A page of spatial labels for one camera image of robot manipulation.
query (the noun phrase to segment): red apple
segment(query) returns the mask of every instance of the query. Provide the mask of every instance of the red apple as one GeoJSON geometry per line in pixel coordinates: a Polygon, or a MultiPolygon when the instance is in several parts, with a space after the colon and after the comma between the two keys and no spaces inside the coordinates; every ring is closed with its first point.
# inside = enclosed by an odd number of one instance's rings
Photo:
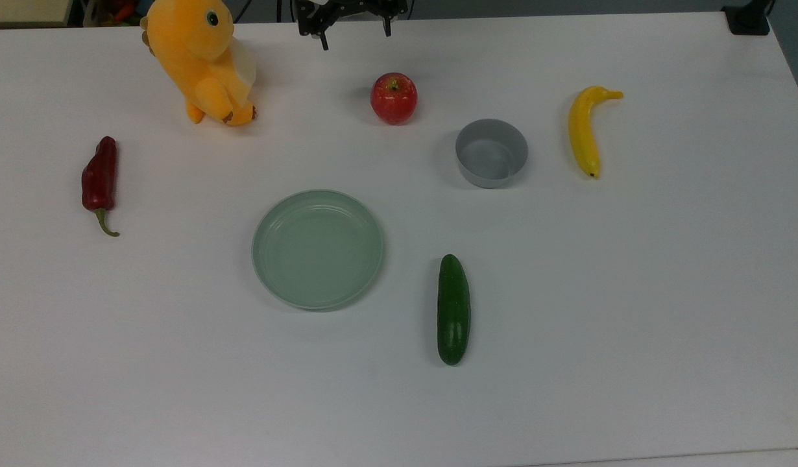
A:
{"type": "Polygon", "coordinates": [[[417,108],[417,87],[401,73],[382,75],[370,91],[370,106],[386,123],[399,125],[417,108]]]}

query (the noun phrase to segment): green cucumber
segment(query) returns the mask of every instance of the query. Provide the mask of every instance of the green cucumber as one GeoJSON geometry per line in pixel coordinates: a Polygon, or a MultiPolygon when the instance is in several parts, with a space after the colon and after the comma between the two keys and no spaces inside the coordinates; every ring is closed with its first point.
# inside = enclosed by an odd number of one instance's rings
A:
{"type": "Polygon", "coordinates": [[[440,358],[456,365],[468,348],[471,328],[471,303],[468,280],[462,264],[447,254],[440,263],[440,289],[437,296],[437,349],[440,358]]]}

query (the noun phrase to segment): yellow plush dinosaur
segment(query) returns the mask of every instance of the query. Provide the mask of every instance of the yellow plush dinosaur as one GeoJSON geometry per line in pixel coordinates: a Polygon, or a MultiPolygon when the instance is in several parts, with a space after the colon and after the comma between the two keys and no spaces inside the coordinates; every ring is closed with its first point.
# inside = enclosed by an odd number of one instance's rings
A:
{"type": "Polygon", "coordinates": [[[221,0],[155,0],[142,18],[142,41],[186,97],[186,113],[229,125],[257,116],[248,92],[256,68],[232,37],[235,24],[221,0]]]}

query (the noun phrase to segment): banana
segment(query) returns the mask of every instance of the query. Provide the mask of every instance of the banana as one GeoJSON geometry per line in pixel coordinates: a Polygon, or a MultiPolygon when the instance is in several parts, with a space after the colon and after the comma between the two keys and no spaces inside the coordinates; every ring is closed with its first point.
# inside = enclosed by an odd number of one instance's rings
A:
{"type": "Polygon", "coordinates": [[[592,107],[607,99],[621,99],[624,92],[610,91],[601,86],[591,86],[584,89],[575,98],[569,109],[569,141],[572,142],[572,151],[577,164],[582,171],[592,178],[601,174],[601,158],[598,156],[598,146],[595,136],[592,135],[592,122],[590,115],[592,107]]]}

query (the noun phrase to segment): plate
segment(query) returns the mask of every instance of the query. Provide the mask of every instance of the plate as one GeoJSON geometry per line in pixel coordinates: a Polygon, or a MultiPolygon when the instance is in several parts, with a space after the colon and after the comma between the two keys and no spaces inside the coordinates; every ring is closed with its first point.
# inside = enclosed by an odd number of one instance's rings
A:
{"type": "Polygon", "coordinates": [[[316,189],[285,198],[252,241],[252,263],[266,289],[308,310],[354,301],[381,268],[384,239],[370,211],[343,193],[316,189]]]}

